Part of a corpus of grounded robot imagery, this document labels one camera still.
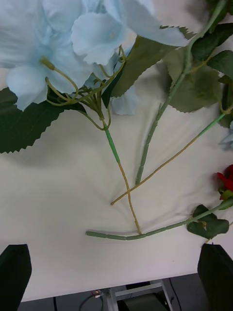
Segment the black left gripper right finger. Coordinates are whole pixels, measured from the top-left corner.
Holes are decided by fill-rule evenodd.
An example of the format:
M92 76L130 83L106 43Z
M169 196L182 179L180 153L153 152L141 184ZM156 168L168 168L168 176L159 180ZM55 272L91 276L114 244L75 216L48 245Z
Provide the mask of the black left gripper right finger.
M213 311L233 309L233 260L221 245L204 244L198 275Z

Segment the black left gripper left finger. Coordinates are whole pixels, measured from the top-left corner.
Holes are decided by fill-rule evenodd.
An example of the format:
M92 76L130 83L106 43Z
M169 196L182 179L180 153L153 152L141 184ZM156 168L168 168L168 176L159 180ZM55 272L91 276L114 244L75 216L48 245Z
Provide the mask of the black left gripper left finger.
M27 244L9 245L0 255L0 309L16 311L32 274Z

